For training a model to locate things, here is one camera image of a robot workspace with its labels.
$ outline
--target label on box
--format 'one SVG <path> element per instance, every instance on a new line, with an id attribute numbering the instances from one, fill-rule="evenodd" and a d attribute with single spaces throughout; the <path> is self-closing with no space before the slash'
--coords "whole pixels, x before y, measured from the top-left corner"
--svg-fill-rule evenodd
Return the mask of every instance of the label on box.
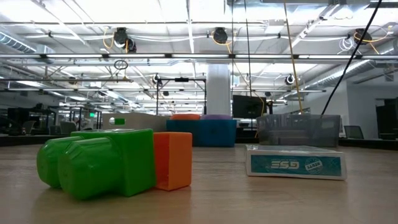
<path id="1" fill-rule="evenodd" d="M 340 157 L 251 155 L 251 172 L 341 176 Z"/>

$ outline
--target transparent container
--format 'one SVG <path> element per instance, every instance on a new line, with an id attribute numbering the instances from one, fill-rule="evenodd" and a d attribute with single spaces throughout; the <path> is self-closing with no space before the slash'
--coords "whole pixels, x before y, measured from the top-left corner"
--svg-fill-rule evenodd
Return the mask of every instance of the transparent container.
<path id="1" fill-rule="evenodd" d="M 261 145 L 337 147 L 340 115 L 269 114 L 257 130 Z"/>

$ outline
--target desk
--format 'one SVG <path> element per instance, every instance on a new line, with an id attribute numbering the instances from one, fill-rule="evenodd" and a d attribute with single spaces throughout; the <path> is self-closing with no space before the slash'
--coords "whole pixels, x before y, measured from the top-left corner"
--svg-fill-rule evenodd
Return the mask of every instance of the desk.
<path id="1" fill-rule="evenodd" d="M 398 150 L 397 140 L 383 139 L 339 139 L 339 146 L 366 147 L 369 149 Z"/>
<path id="2" fill-rule="evenodd" d="M 194 148 L 191 187 L 77 202 L 36 173 L 40 146 L 0 150 L 0 217 L 15 223 L 396 223 L 398 152 L 342 147 L 348 179 L 248 177 L 243 145 Z"/>

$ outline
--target purple block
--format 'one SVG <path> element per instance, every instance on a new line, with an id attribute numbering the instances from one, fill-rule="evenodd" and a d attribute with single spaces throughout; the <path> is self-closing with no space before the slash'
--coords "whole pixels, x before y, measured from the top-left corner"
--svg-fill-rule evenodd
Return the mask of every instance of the purple block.
<path id="1" fill-rule="evenodd" d="M 202 115 L 200 119 L 232 119 L 232 117 L 224 114 L 206 114 Z"/>

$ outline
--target white pillar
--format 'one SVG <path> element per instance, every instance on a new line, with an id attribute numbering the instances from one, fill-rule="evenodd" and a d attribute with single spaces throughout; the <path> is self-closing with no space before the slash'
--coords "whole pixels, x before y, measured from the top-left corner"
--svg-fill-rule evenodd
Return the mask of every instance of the white pillar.
<path id="1" fill-rule="evenodd" d="M 210 64 L 207 70 L 207 114 L 231 115 L 231 77 L 227 64 Z"/>

